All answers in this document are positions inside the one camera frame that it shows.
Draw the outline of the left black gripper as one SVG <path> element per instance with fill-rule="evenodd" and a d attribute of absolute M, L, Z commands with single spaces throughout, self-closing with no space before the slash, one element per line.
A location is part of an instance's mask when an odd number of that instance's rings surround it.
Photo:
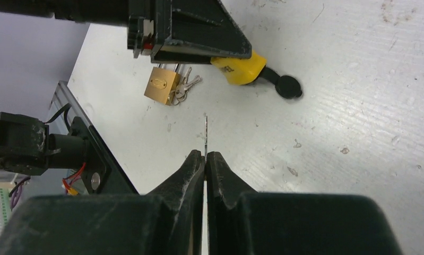
<path fill-rule="evenodd" d="M 252 55 L 252 46 L 221 1 L 129 1 L 127 48 L 152 63 L 210 64 Z"/>

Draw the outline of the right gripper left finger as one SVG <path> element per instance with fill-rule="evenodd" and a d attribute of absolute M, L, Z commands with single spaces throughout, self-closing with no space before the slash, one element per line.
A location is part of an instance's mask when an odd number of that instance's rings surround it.
<path fill-rule="evenodd" d="M 177 171 L 148 193 L 162 201 L 157 227 L 161 254 L 201 254 L 204 177 L 204 157 L 192 150 Z"/>

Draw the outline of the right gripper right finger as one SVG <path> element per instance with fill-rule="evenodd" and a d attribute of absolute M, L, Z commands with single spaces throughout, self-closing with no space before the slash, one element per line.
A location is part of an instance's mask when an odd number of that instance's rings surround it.
<path fill-rule="evenodd" d="M 219 152 L 206 163 L 209 254 L 245 254 L 248 234 L 241 195 L 256 191 L 234 173 Z"/>

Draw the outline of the yellow black padlock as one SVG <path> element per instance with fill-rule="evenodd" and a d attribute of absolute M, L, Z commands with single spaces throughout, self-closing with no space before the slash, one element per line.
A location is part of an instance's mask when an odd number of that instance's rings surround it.
<path fill-rule="evenodd" d="M 289 75 L 279 75 L 267 66 L 267 60 L 252 51 L 250 58 L 213 57 L 210 60 L 231 85 L 243 86 L 262 78 L 272 85 L 285 99 L 300 98 L 303 94 L 300 82 Z"/>

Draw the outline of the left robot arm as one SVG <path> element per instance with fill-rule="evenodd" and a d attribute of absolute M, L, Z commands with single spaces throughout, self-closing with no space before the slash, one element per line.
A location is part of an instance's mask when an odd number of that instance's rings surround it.
<path fill-rule="evenodd" d="M 152 63 L 248 59 L 252 46 L 221 1 L 0 1 L 0 12 L 127 29 L 127 48 Z"/>

